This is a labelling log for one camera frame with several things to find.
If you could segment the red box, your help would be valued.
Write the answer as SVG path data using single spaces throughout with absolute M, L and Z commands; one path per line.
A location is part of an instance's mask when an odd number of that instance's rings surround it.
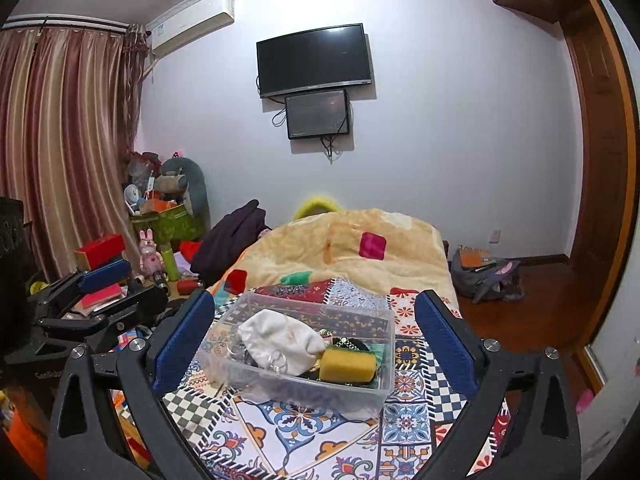
M 125 241 L 120 234 L 106 234 L 74 251 L 77 269 L 84 272 L 96 270 L 119 258 L 125 249 Z

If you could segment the pink rabbit toy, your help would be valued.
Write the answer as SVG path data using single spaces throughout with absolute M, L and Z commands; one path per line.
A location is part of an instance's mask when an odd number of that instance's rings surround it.
M 163 257 L 157 250 L 151 229 L 139 231 L 140 271 L 154 282 L 165 281 Z

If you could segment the white drawstring pouch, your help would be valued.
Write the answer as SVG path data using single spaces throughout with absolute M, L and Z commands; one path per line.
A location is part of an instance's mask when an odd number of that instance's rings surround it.
M 280 374 L 303 375 L 326 351 L 326 342 L 318 332 L 275 310 L 260 310 L 236 332 L 260 368 Z

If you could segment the clear plastic storage bin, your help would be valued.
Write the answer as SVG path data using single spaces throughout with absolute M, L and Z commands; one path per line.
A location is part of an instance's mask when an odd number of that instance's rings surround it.
M 391 310 L 246 292 L 209 327 L 196 358 L 210 382 L 246 400 L 365 420 L 393 390 L 394 345 Z

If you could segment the dark purple jacket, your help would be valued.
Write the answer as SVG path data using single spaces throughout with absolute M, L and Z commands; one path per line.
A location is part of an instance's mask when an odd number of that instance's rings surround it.
M 191 261 L 191 271 L 210 286 L 220 280 L 247 247 L 268 229 L 266 211 L 258 200 L 226 214 L 203 238 Z

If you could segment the yellow green sponge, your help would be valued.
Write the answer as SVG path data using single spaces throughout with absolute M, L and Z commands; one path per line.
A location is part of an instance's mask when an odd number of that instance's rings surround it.
M 372 353 L 329 347 L 320 359 L 319 378 L 334 384 L 366 384 L 377 368 Z

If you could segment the grey backpack on floor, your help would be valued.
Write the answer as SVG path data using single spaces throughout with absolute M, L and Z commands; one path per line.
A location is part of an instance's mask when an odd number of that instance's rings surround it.
M 471 299 L 473 304 L 518 301 L 525 297 L 520 267 L 520 260 L 496 258 L 479 249 L 459 247 L 452 256 L 450 274 L 457 293 Z

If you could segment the green cardboard box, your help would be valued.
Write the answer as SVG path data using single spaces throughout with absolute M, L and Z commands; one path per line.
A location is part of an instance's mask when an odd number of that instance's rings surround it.
M 150 212 L 141 216 L 129 218 L 134 236 L 140 231 L 151 229 L 156 244 L 170 244 L 173 240 L 184 242 L 196 240 L 205 231 L 205 222 L 199 216 L 194 216 L 183 205 L 178 205 L 161 212 Z

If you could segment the small wall monitor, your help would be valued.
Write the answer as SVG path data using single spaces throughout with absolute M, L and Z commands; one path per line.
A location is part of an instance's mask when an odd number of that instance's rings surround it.
M 350 108 L 344 89 L 292 94 L 284 102 L 290 140 L 349 134 Z

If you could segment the beige fleece blanket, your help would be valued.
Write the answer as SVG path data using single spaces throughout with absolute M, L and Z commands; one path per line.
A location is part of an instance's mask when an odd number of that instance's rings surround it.
M 458 300 L 439 230 L 400 212 L 339 210 L 288 222 L 247 247 L 223 278 L 244 271 L 246 289 L 296 273 L 346 280 L 385 296 L 433 289 L 451 309 Z

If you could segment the green fabric item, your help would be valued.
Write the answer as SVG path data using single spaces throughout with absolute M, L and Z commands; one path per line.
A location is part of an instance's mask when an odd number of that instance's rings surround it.
M 378 376 L 386 374 L 394 364 L 392 346 L 388 342 L 370 342 L 368 348 L 375 356 L 376 374 Z

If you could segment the grey green plush toy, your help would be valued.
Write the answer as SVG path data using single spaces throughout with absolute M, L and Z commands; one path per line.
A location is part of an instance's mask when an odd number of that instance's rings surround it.
M 154 190 L 165 200 L 175 200 L 186 212 L 210 227 L 209 206 L 203 171 L 190 158 L 171 157 L 160 164 Z

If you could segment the white air conditioner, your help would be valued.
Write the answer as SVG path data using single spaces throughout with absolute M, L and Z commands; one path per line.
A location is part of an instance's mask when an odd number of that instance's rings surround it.
M 151 28 L 156 58 L 234 23 L 234 0 L 200 0 Z

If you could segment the green bottle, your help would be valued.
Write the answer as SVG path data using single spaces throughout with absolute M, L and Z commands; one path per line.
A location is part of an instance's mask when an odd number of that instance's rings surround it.
M 163 244 L 160 246 L 160 255 L 163 259 L 164 264 L 164 272 L 167 276 L 168 281 L 176 282 L 181 278 L 180 271 L 178 269 L 174 252 L 171 249 L 170 245 Z

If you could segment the wall power socket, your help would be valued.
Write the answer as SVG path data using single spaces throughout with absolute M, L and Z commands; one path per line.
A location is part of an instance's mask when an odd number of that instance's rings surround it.
M 500 230 L 491 230 L 488 236 L 488 243 L 498 244 L 500 242 L 500 234 L 501 234 Z

